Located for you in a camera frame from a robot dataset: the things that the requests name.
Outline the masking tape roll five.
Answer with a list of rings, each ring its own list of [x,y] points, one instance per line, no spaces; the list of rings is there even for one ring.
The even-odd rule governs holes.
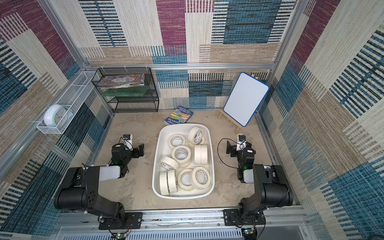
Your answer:
[[[167,171],[169,171],[169,170],[175,170],[176,171],[180,166],[179,163],[177,163],[174,159],[167,157],[167,156],[163,156],[161,158],[159,165],[161,167],[163,167],[164,169],[166,169]]]

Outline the masking tape roll two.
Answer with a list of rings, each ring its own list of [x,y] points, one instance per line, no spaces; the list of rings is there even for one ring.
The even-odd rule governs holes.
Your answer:
[[[188,143],[192,146],[205,144],[206,138],[204,129],[200,127],[193,127],[188,135]]]

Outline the masking tape roll one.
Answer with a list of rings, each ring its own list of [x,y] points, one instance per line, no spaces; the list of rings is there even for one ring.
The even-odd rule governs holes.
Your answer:
[[[186,139],[181,134],[174,134],[169,138],[168,145],[171,150],[173,150],[176,147],[179,146],[185,146],[186,145]]]

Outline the masking tape roll three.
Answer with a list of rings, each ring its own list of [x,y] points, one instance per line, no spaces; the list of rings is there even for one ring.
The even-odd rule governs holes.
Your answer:
[[[180,167],[186,167],[191,163],[192,153],[187,146],[177,146],[172,151],[172,158]]]

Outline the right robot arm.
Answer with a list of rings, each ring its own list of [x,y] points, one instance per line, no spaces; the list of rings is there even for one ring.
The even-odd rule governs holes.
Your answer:
[[[254,193],[241,199],[236,210],[223,210],[226,226],[263,225],[265,210],[293,204],[293,191],[282,166],[255,164],[256,151],[246,141],[231,145],[227,140],[226,154],[238,161],[238,180],[254,186]]]

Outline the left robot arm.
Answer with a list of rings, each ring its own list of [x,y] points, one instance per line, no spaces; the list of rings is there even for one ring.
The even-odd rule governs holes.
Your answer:
[[[129,173],[128,163],[144,156],[145,145],[129,149],[124,144],[112,147],[108,166],[69,168],[59,186],[54,206],[58,210],[83,211],[98,217],[99,230],[122,230],[126,233],[139,229],[142,212],[127,213],[120,202],[111,201],[99,194],[99,183],[121,179]]]

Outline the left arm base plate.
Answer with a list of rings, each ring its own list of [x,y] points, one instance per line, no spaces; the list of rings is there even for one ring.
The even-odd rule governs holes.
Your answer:
[[[143,212],[125,213],[123,218],[99,217],[99,230],[140,229]]]

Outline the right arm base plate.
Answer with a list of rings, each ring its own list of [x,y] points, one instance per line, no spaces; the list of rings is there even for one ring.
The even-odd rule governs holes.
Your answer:
[[[262,213],[239,213],[237,209],[223,210],[225,226],[258,226],[266,223],[265,216]]]

